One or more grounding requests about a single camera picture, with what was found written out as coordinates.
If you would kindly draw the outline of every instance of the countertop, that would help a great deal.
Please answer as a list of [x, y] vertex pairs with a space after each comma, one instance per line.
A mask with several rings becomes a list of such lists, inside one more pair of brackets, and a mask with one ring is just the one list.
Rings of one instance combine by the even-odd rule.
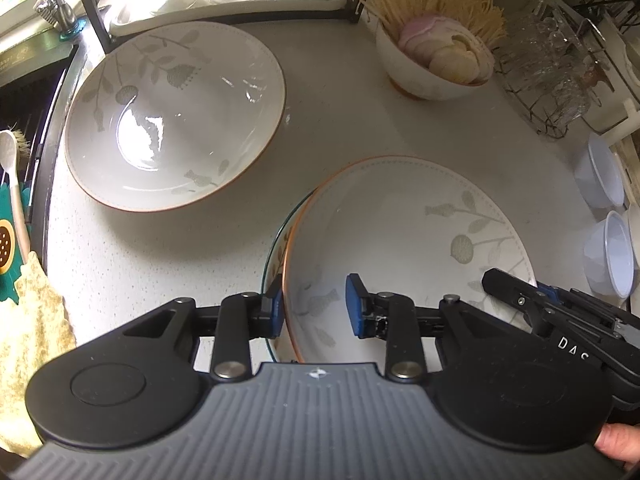
[[[565, 139], [539, 137], [494, 80], [457, 101], [408, 99], [389, 84], [364, 23], [241, 28], [277, 56], [287, 104], [271, 144], [231, 186], [178, 210], [113, 210], [75, 183], [62, 140], [46, 264], [79, 344], [177, 296], [206, 305], [259, 290], [273, 237], [293, 206], [343, 166], [381, 154], [420, 156], [465, 176], [511, 220], [537, 279], [589, 290], [582, 245], [597, 218], [572, 173], [588, 134], [581, 121]], [[99, 59], [90, 57], [85, 72]], [[210, 342], [201, 347], [196, 368], [204, 369]], [[261, 341], [252, 342], [252, 355], [254, 367], [269, 360]]]

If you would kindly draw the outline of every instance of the faucet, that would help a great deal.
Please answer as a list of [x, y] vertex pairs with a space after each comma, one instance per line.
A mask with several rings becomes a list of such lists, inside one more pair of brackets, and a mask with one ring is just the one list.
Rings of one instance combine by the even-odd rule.
[[73, 9], [65, 0], [55, 0], [52, 16], [60, 26], [62, 36], [74, 36], [80, 27]]

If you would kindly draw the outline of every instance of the gray ribbed panel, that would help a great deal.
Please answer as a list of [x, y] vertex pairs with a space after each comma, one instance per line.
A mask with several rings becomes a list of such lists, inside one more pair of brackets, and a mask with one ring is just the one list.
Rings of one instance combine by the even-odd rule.
[[264, 364], [216, 386], [195, 418], [148, 446], [80, 452], [46, 444], [15, 480], [609, 480], [592, 447], [528, 455], [451, 428], [418, 386], [374, 365]]

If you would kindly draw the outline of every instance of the yellow cloth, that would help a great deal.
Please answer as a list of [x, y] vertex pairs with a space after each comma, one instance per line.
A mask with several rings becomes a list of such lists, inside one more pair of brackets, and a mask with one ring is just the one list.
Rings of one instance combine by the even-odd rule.
[[27, 457], [41, 445], [24, 404], [27, 383], [42, 365], [75, 348], [76, 338], [36, 253], [20, 272], [18, 304], [0, 302], [0, 446]]

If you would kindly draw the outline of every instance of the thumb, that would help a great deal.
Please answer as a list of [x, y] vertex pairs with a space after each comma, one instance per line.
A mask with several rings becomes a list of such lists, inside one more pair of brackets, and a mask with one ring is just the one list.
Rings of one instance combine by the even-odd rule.
[[638, 462], [640, 460], [640, 428], [626, 424], [605, 424], [595, 447], [614, 460]]

